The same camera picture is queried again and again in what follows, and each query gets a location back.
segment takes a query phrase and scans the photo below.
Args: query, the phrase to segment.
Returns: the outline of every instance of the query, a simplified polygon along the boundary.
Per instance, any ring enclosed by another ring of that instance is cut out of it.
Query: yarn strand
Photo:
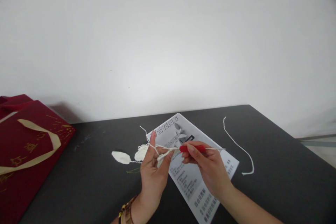
[[[233,140],[233,138],[230,136],[230,134],[226,131],[226,129],[225,129],[225,118],[226,117],[224,117],[224,119],[223,119],[223,127],[224,127],[224,130],[225,130],[225,132],[227,133],[227,135],[231,138],[231,140],[240,148],[240,149],[242,149],[243,151],[245,151],[245,153],[250,157],[250,159],[251,159],[251,163],[252,163],[252,171],[251,172],[249,172],[249,173],[242,173],[242,175],[243,176],[245,176],[245,175],[250,175],[250,174],[253,174],[254,173],[254,164],[253,164],[253,160],[252,160],[252,158],[251,158],[251,156],[250,156],[250,154],[246,151],[246,150],[244,150],[242,147],[240,147],[234,140]]]

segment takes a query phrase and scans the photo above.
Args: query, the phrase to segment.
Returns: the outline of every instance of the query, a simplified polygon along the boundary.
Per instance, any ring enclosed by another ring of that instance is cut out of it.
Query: finger
[[[193,158],[187,158],[187,159],[184,159],[184,160],[182,161],[182,163],[184,163],[185,165],[186,165],[186,164],[189,164],[189,163],[198,165],[197,161],[196,161],[195,159],[193,159]]]
[[[167,153],[168,149],[162,148],[162,147],[156,147],[159,154],[165,154]]]
[[[189,152],[183,152],[183,153],[182,153],[182,157],[183,157],[183,158],[188,158],[188,157],[190,157]]]
[[[168,172],[169,172],[169,165],[170,162],[172,161],[172,156],[173,156],[174,152],[171,151],[167,156],[164,157],[164,160],[161,164],[161,166],[159,167],[158,172],[164,175],[168,176]]]
[[[142,163],[147,163],[147,162],[149,162],[153,159],[154,154],[156,153],[155,149],[152,147],[152,146],[155,146],[155,137],[156,137],[156,132],[153,131],[151,136],[150,136],[150,141],[149,141],[151,146],[148,147],[147,152],[146,152],[146,156],[143,159]]]
[[[201,142],[201,141],[188,141],[188,142],[184,142],[183,143],[184,146],[187,146],[189,144],[193,145],[193,146],[203,145],[205,148],[213,148],[210,145],[208,145],[208,144],[206,144],[204,142]]]
[[[187,147],[190,156],[192,156],[201,167],[206,167],[208,165],[209,160],[203,156],[193,145],[188,144]]]

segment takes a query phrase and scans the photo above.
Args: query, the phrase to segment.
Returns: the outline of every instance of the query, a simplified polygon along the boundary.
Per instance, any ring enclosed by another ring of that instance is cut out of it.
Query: bag handle
[[[55,133],[52,133],[52,132],[50,132],[46,129],[43,129],[40,126],[38,126],[35,123],[33,123],[31,121],[28,121],[28,120],[19,119],[18,122],[21,123],[26,128],[29,128],[31,130],[42,131],[42,132],[48,133],[49,137],[51,139],[53,150],[49,151],[49,152],[47,152],[47,153],[45,153],[45,154],[43,154],[39,157],[36,157],[36,158],[34,158],[34,159],[32,159],[32,160],[30,160],[30,161],[28,161],[28,162],[26,162],[26,163],[24,163],[20,166],[17,166],[17,167],[0,166],[0,175],[10,173],[10,172],[14,172],[14,171],[17,171],[17,170],[22,170],[22,169],[37,165],[38,163],[41,163],[42,161],[51,157],[57,151],[57,149],[61,146],[60,138]]]

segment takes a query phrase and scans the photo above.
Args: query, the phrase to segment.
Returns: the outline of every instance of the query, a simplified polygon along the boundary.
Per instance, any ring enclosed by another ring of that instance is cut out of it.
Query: paper pamphlet
[[[180,113],[177,113],[161,124],[155,131],[156,144],[166,148],[180,147],[184,142],[193,137],[195,141],[207,143],[213,148],[222,148]],[[146,135],[147,139],[150,139],[151,133],[152,132]],[[239,161],[225,150],[220,150],[220,155],[231,180],[238,167]],[[207,189],[198,166],[194,164],[183,164],[182,160],[181,153],[174,154],[171,159],[169,174],[198,223],[211,223],[220,202],[214,198]]]

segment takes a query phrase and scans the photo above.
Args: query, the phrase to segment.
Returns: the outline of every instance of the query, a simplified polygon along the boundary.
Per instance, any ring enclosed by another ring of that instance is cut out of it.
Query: bracelet
[[[119,218],[118,218],[119,224],[121,224],[124,211],[126,211],[126,213],[125,213],[126,224],[133,224],[132,214],[131,214],[131,206],[132,206],[132,203],[133,203],[133,201],[135,200],[136,197],[137,197],[137,195],[134,196],[126,205],[122,206],[121,211],[119,213]]]

